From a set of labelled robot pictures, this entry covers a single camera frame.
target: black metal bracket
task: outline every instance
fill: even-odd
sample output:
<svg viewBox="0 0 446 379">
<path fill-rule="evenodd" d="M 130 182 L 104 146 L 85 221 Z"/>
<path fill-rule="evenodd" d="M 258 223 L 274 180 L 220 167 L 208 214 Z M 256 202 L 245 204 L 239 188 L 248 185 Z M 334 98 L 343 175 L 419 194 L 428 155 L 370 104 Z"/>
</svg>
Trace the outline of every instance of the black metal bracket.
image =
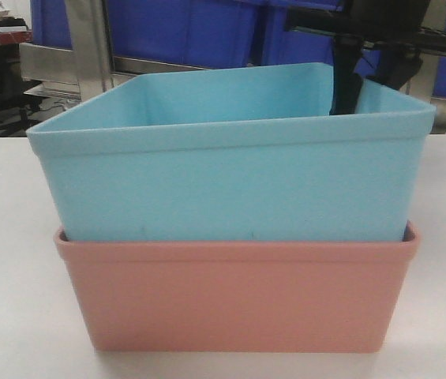
<svg viewBox="0 0 446 379">
<path fill-rule="evenodd" d="M 414 7 L 415 18 L 411 19 L 410 14 L 405 12 L 401 24 L 398 22 L 397 25 L 392 24 L 391 16 L 386 19 L 386 9 L 377 12 L 375 4 L 367 0 L 349 1 L 341 12 L 297 6 L 288 9 L 287 31 L 314 32 L 334 37 L 334 90 L 330 114 L 355 112 L 362 79 L 354 68 L 362 56 L 363 47 L 382 50 L 376 75 L 369 79 L 394 89 L 401 88 L 418 73 L 422 65 L 422 52 L 446 56 L 446 32 L 418 27 L 429 0 L 423 0 L 420 6 L 414 1 L 399 1 L 403 3 L 400 6 Z M 394 4 L 388 0 L 379 3 L 383 6 Z M 374 20 L 371 9 L 374 9 Z"/>
</svg>

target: pink plastic bin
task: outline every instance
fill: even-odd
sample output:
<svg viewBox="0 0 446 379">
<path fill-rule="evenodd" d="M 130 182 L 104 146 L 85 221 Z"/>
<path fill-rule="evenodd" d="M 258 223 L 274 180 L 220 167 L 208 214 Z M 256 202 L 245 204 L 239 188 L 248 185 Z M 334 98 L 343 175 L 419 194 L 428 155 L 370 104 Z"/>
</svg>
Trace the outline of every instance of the pink plastic bin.
<svg viewBox="0 0 446 379">
<path fill-rule="evenodd" d="M 69 242 L 95 348 L 380 349 L 419 237 L 403 242 Z"/>
</svg>

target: table surface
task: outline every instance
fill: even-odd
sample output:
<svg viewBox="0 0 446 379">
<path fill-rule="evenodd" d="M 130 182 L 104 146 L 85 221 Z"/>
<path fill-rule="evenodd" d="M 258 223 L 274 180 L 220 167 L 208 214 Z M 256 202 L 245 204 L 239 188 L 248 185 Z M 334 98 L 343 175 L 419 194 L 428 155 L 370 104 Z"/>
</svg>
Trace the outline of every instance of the table surface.
<svg viewBox="0 0 446 379">
<path fill-rule="evenodd" d="M 379 353 L 103 353 L 52 242 L 39 162 L 26 139 L 0 139 L 0 378 L 446 379 L 446 135 L 427 138 L 410 218 L 423 243 Z"/>
</svg>

